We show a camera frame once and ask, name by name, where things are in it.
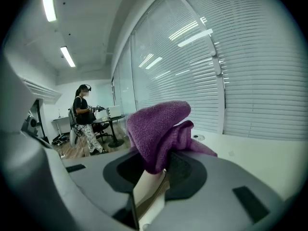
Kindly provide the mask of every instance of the table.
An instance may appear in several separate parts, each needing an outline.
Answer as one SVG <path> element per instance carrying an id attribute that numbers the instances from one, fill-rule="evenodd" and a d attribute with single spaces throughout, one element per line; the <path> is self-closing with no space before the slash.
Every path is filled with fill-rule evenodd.
<path id="1" fill-rule="evenodd" d="M 60 128 L 59 128 L 59 125 L 58 125 L 58 120 L 63 119 L 63 118 L 68 118 L 68 116 L 63 116 L 63 117 L 59 117 L 59 118 L 56 118 L 56 119 L 52 120 L 52 121 L 56 122 L 56 125 L 57 125 L 57 128 L 58 128 L 58 132 L 59 132 L 60 137 L 62 136 L 62 134 L 61 134 L 61 131 L 60 131 Z"/>
<path id="2" fill-rule="evenodd" d="M 118 119 L 122 119 L 122 118 L 124 118 L 124 117 L 125 117 L 125 115 L 121 115 L 121 116 L 109 118 L 109 119 L 107 119 L 107 120 L 105 120 L 105 121 L 103 121 L 102 118 L 99 118 L 99 119 L 96 119 L 95 121 L 93 121 L 93 123 L 105 123 L 105 122 L 109 122 L 110 127 L 111 127 L 111 131 L 112 131 L 112 136 L 113 136 L 113 141 L 110 142 L 110 143 L 108 144 L 108 146 L 109 146 L 110 148 L 119 147 L 119 146 L 121 146 L 121 145 L 124 143 L 124 140 L 121 140 L 121 139 L 118 140 L 118 139 L 116 138 L 115 131 L 114 131 L 114 126 L 113 126 L 113 124 L 112 124 L 113 121 L 116 121 L 116 120 L 118 120 Z"/>

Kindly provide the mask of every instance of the person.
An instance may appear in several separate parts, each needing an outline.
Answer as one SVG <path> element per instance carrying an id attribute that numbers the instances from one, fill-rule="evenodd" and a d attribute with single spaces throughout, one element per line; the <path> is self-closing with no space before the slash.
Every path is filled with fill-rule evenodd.
<path id="1" fill-rule="evenodd" d="M 74 112 L 79 129 L 86 136 L 90 155 L 102 153 L 105 149 L 97 141 L 92 128 L 92 121 L 95 120 L 95 116 L 90 106 L 84 97 L 89 96 L 89 89 L 86 85 L 81 85 L 75 93 L 74 99 Z"/>

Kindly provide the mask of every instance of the office chair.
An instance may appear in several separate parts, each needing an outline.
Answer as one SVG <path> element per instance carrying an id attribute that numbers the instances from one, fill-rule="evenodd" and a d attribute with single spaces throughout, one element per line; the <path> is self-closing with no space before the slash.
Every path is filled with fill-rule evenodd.
<path id="1" fill-rule="evenodd" d="M 94 133 L 99 133 L 99 135 L 96 135 L 96 138 L 102 138 L 102 142 L 104 143 L 103 137 L 106 136 L 111 136 L 111 138 L 113 138 L 113 136 L 111 134 L 105 133 L 104 130 L 106 128 L 109 127 L 108 123 L 104 123 L 104 124 L 92 124 L 92 128 L 93 128 L 93 132 Z"/>

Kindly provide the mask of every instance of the white pants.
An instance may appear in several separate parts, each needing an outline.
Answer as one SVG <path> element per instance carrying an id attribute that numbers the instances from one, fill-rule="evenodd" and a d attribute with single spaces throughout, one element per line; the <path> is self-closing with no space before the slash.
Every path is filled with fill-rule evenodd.
<path id="1" fill-rule="evenodd" d="M 83 134 L 86 136 L 88 143 L 89 151 L 92 153 L 94 149 L 98 150 L 100 153 L 103 152 L 103 147 L 97 141 L 96 136 L 94 135 L 93 128 L 91 124 L 87 125 L 78 125 Z"/>

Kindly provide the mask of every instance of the wooden floor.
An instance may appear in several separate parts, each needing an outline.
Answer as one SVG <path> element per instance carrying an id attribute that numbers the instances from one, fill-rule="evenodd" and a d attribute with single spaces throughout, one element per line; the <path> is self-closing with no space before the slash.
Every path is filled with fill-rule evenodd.
<path id="1" fill-rule="evenodd" d="M 110 148 L 108 146 L 109 142 L 112 141 L 112 138 L 110 136 L 103 137 L 104 143 L 102 143 L 101 138 L 99 138 L 97 141 L 108 152 L 114 152 L 114 151 L 130 148 L 129 138 L 128 138 L 128 136 L 125 135 L 124 131 L 121 129 L 121 127 L 118 125 L 117 122 L 114 123 L 114 131 L 115 131 L 115 136 L 116 136 L 117 139 L 123 139 L 124 140 L 124 144 L 122 144 L 121 146 L 119 146 L 117 148 Z M 106 132 L 108 134 L 112 134 L 110 126 L 107 129 L 105 129 L 104 132 Z M 60 146 L 54 145 L 53 147 L 59 153 L 59 155 L 65 155 L 65 157 L 63 157 L 63 159 L 64 158 L 68 159 L 68 158 L 80 158 L 80 157 L 84 157 L 84 156 L 90 156 L 90 152 L 89 152 L 89 148 L 88 148 L 85 136 L 80 137 L 80 139 L 78 140 L 76 148 L 72 148 L 69 142 L 62 144 Z"/>

